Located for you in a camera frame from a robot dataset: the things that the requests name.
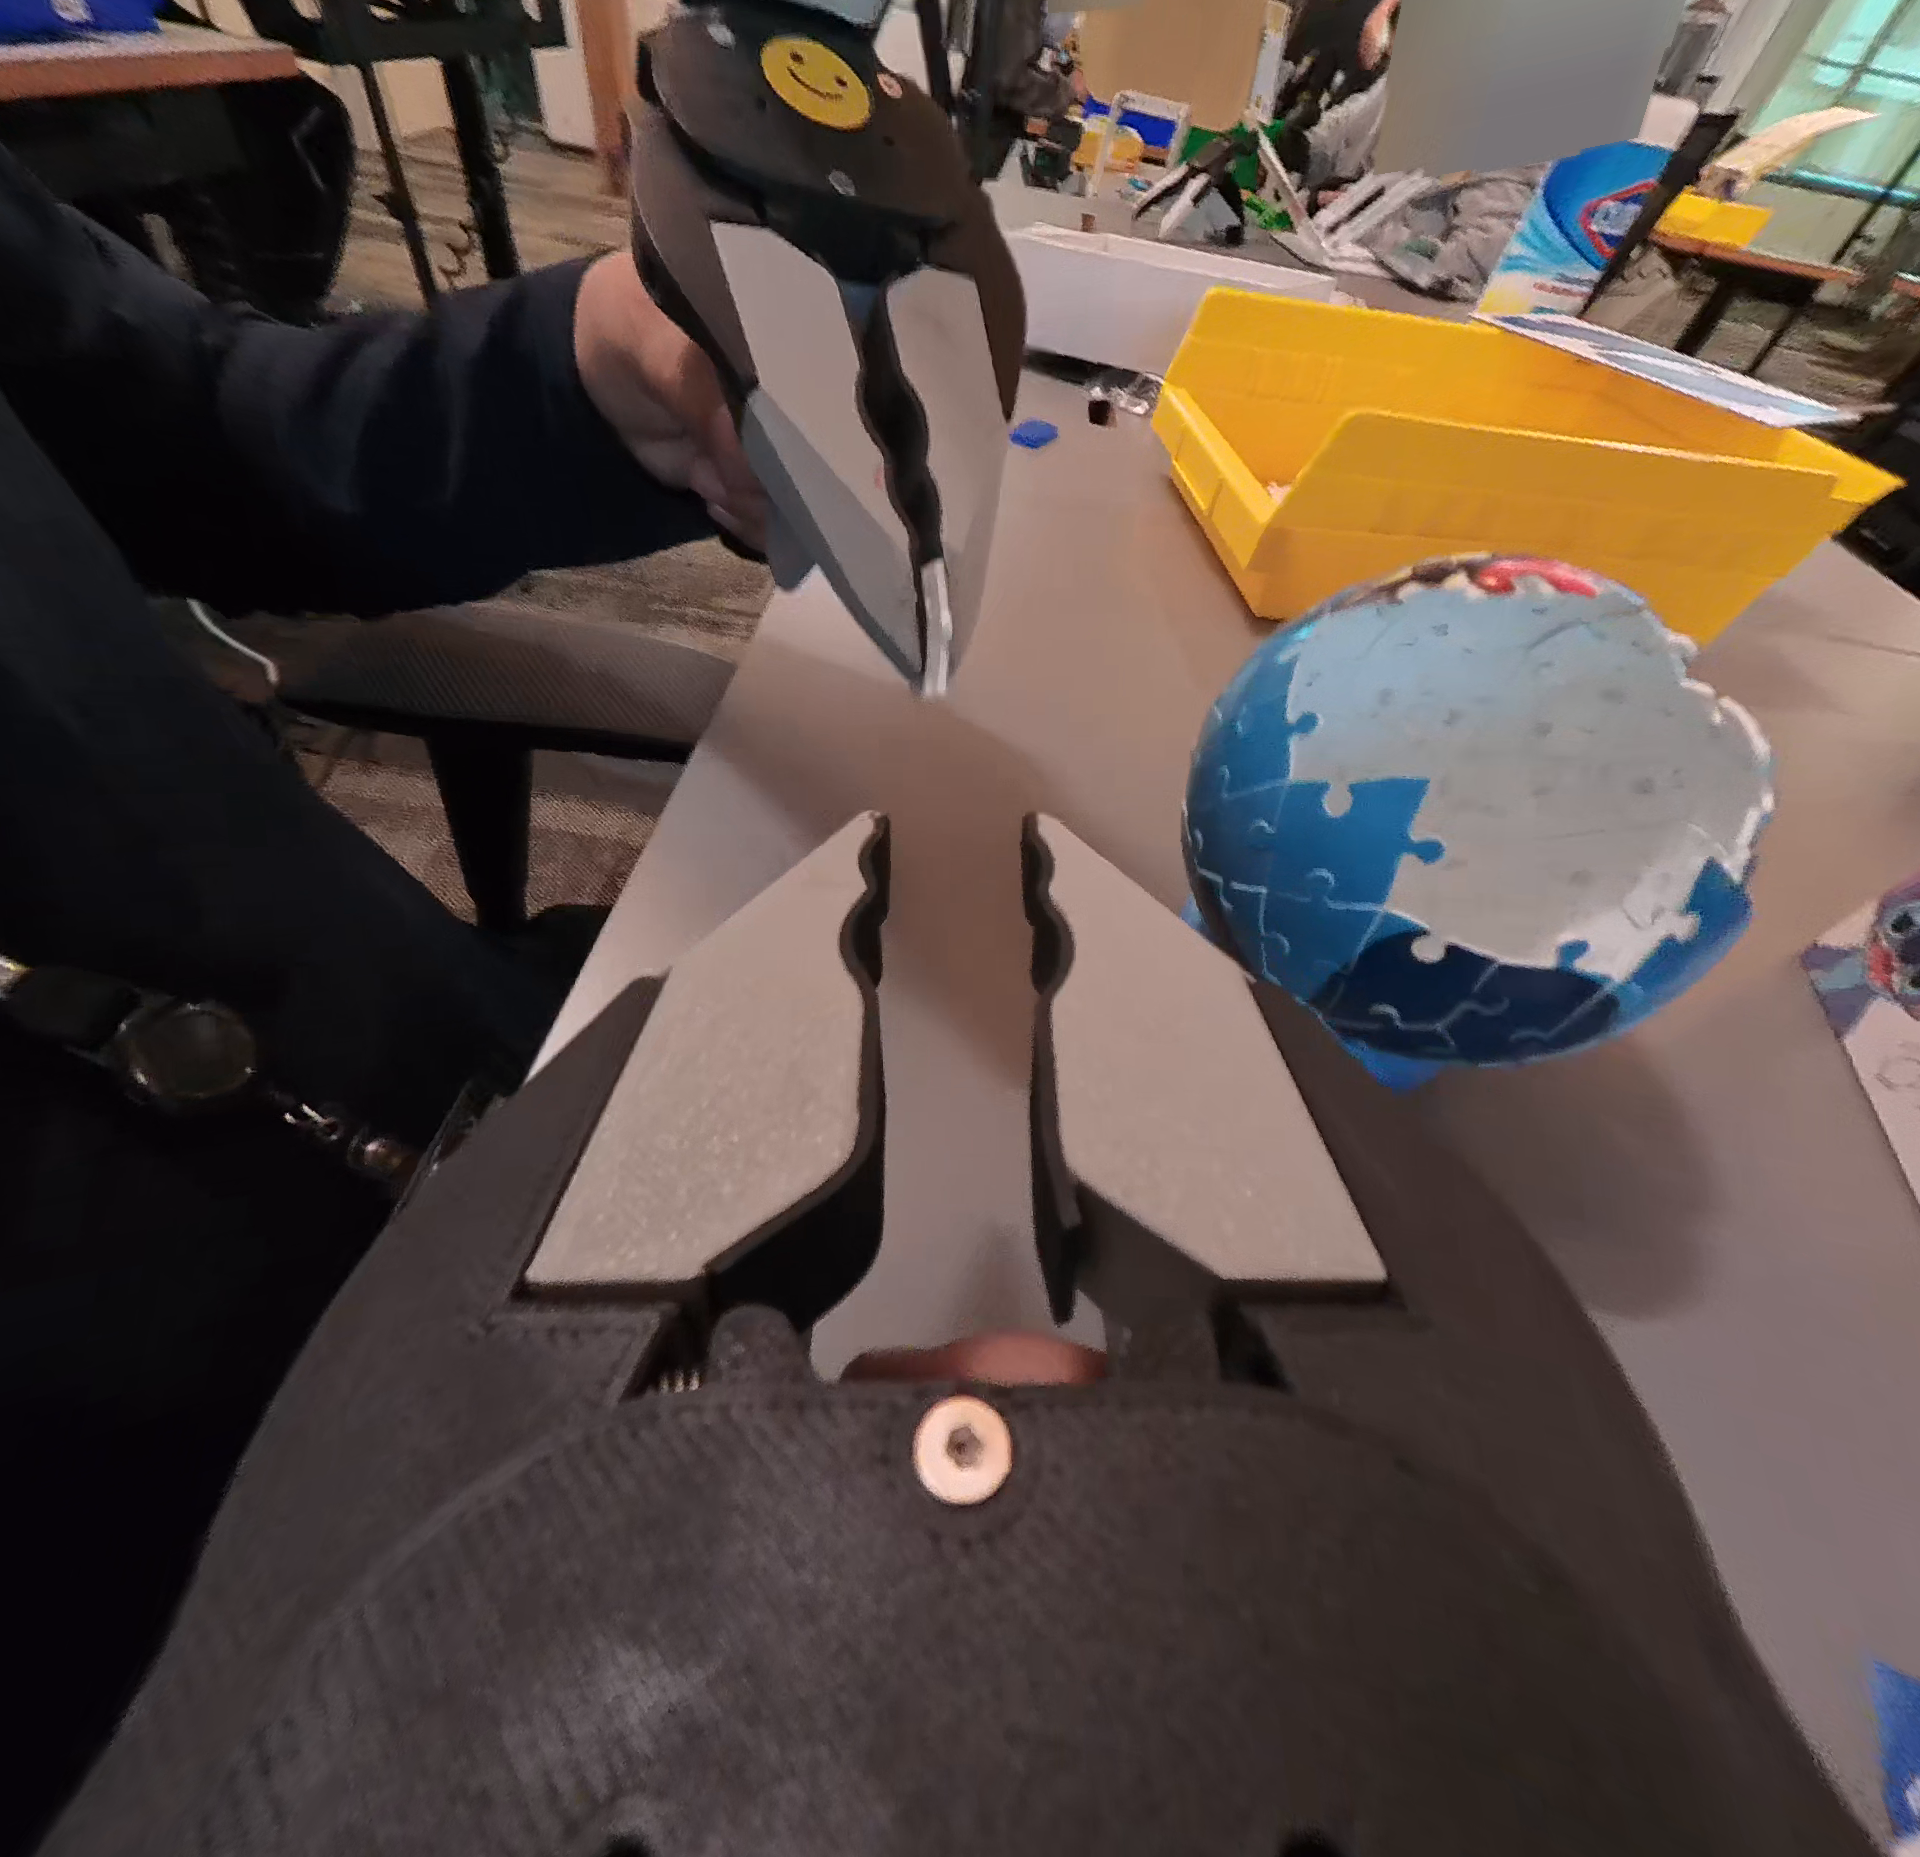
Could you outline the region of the blue yellow wipes canister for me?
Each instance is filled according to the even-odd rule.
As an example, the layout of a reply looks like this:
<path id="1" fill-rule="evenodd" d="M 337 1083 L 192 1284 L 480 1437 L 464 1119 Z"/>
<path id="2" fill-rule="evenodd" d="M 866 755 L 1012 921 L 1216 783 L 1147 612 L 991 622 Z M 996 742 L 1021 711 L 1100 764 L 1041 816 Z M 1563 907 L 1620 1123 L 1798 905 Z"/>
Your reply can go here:
<path id="1" fill-rule="evenodd" d="M 1609 141 L 1549 167 L 1480 293 L 1476 314 L 1579 317 L 1670 157 L 1666 146 Z"/>

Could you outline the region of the white sheet with blue shapes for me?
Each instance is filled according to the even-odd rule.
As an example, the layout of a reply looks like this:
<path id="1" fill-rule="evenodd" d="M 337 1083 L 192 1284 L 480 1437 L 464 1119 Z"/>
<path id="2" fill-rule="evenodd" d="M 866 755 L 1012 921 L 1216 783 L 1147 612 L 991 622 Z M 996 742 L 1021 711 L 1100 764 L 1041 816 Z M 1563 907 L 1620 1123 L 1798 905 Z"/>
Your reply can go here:
<path id="1" fill-rule="evenodd" d="M 1532 340 L 1556 350 L 1560 357 L 1581 358 L 1620 378 L 1668 390 L 1694 405 L 1707 405 L 1774 431 L 1845 431 L 1880 415 L 1878 405 L 1830 405 L 1571 314 L 1476 314 L 1473 324 Z"/>

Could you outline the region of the person's right hand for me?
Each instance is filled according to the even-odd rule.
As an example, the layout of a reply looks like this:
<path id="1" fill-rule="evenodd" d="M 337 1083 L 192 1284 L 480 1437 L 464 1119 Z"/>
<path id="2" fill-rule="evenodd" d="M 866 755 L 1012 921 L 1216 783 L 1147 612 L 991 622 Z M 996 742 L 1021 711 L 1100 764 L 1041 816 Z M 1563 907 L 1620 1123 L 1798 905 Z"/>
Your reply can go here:
<path id="1" fill-rule="evenodd" d="M 942 1385 L 948 1389 L 1085 1386 L 1107 1377 L 1107 1353 L 1035 1333 L 982 1333 L 935 1346 L 857 1353 L 843 1385 Z"/>

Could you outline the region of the white cardboard box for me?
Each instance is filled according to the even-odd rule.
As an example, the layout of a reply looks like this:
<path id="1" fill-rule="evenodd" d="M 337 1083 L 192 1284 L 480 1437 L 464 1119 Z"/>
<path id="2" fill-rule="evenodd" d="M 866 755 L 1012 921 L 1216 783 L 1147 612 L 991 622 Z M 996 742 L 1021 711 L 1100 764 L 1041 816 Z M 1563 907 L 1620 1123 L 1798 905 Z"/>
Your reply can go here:
<path id="1" fill-rule="evenodd" d="M 1135 376 L 1163 376 L 1212 288 L 1340 306 L 1330 277 L 1182 243 L 1066 229 L 1012 231 L 1024 347 Z"/>

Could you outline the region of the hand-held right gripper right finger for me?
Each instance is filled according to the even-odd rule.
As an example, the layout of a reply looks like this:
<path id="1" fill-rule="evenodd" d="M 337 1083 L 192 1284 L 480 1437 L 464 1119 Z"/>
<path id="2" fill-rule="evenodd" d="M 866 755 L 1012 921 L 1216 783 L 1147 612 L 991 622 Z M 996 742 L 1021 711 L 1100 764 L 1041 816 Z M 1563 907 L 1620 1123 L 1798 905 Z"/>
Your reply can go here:
<path id="1" fill-rule="evenodd" d="M 1237 964 L 1050 814 L 1021 827 L 1045 1303 L 1110 1324 L 1370 1300 L 1388 1271 Z"/>

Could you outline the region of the blue puzzle ball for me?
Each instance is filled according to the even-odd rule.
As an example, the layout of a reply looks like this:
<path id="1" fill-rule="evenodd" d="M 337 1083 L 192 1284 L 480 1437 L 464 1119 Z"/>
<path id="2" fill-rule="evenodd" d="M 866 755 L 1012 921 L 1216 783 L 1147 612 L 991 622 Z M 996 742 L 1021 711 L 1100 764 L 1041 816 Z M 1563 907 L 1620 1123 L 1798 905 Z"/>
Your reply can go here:
<path id="1" fill-rule="evenodd" d="M 1234 964 L 1361 1046 L 1510 1071 L 1637 1029 L 1751 923 L 1771 749 L 1633 591 L 1457 553 L 1267 636 L 1182 798 Z"/>

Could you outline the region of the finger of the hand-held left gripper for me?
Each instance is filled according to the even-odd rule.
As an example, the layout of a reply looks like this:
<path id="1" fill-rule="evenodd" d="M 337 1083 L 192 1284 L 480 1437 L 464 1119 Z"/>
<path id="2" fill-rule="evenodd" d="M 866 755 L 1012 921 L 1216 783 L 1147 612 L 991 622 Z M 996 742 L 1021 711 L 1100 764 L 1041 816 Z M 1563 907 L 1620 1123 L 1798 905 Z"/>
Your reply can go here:
<path id="1" fill-rule="evenodd" d="M 860 405 L 860 346 L 834 277 L 773 231 L 715 223 L 747 344 L 740 441 L 771 505 L 771 549 L 817 569 L 876 650 L 919 689 L 924 607 L 886 458 Z"/>
<path id="2" fill-rule="evenodd" d="M 955 679 L 987 596 L 1009 453 L 971 280 L 917 271 L 884 290 L 874 311 L 874 397 L 914 583 L 927 558 L 948 566 Z"/>

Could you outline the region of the person's left hand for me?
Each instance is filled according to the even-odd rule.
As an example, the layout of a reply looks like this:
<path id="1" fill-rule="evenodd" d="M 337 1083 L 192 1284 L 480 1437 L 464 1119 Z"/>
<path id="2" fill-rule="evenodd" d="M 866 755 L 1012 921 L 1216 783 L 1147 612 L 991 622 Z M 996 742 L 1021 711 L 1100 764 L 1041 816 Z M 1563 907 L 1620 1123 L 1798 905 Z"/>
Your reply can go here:
<path id="1" fill-rule="evenodd" d="M 571 319 L 581 388 L 624 453 L 696 500 L 737 556 L 761 560 L 769 507 L 706 354 L 654 302 L 629 251 L 585 267 Z"/>

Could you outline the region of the printed puzzle box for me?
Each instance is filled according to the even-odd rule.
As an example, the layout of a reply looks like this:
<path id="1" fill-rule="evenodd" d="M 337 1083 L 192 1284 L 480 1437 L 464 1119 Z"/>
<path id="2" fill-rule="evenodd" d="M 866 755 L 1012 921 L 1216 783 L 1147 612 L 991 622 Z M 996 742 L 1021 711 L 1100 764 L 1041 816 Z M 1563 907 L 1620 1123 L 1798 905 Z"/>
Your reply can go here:
<path id="1" fill-rule="evenodd" d="M 1918 878 L 1843 917 L 1798 966 L 1918 1196 Z"/>

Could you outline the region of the yellow plastic bin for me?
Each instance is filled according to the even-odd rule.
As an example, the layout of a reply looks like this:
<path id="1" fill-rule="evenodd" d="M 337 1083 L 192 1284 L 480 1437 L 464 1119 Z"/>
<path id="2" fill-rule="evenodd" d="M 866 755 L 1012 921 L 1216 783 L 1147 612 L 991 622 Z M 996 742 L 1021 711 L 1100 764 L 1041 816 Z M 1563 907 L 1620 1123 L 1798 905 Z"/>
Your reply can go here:
<path id="1" fill-rule="evenodd" d="M 1212 288 L 1151 430 L 1242 604 L 1302 618 L 1451 553 L 1631 589 L 1709 647 L 1900 490 L 1774 431 L 1468 321 Z"/>

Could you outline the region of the blue plastic piece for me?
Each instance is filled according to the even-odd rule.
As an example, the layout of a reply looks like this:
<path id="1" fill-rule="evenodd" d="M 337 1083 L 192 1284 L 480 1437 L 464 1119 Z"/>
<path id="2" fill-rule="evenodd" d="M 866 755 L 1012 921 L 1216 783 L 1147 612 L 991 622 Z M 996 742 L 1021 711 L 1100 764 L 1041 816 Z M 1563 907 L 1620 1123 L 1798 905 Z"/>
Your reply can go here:
<path id="1" fill-rule="evenodd" d="M 1888 1828 L 1886 1853 L 1918 1853 L 1918 1676 L 1876 1659 L 1869 1669 L 1881 1804 Z"/>

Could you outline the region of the black office chair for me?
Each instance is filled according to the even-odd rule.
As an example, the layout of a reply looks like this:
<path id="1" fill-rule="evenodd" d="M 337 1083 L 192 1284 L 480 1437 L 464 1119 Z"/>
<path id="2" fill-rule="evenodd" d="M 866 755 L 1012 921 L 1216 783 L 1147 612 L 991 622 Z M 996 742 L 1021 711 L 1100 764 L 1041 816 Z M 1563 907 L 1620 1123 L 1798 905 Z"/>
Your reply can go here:
<path id="1" fill-rule="evenodd" d="M 474 921 L 497 933 L 526 921 L 537 755 L 680 767 L 734 676 L 642 626 L 515 602 L 374 622 L 224 622 L 187 602 L 165 622 L 261 709 L 420 742 Z"/>

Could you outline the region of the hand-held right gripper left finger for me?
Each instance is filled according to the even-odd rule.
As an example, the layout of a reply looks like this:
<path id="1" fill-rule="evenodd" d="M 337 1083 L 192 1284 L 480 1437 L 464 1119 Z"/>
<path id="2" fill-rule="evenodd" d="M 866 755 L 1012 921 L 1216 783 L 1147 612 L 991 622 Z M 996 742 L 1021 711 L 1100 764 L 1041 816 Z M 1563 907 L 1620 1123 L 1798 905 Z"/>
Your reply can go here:
<path id="1" fill-rule="evenodd" d="M 544 1300 L 761 1308 L 802 1335 L 876 1260 L 889 826 L 857 814 L 623 1005 L 635 1031 L 522 1273 Z"/>

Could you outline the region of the wooden background desk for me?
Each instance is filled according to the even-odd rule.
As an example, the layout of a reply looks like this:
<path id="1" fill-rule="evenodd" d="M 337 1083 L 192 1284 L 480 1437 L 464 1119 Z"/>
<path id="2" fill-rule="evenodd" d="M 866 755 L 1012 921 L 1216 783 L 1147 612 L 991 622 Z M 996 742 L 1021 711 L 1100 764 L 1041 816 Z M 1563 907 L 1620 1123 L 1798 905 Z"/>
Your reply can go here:
<path id="1" fill-rule="evenodd" d="M 326 314 L 361 150 L 358 86 L 424 304 L 519 273 L 512 122 L 492 70 L 581 53 L 585 144 L 604 189 L 624 155 L 624 0 L 164 0 L 157 32 L 5 45 L 5 150 L 59 199 L 219 304 Z"/>

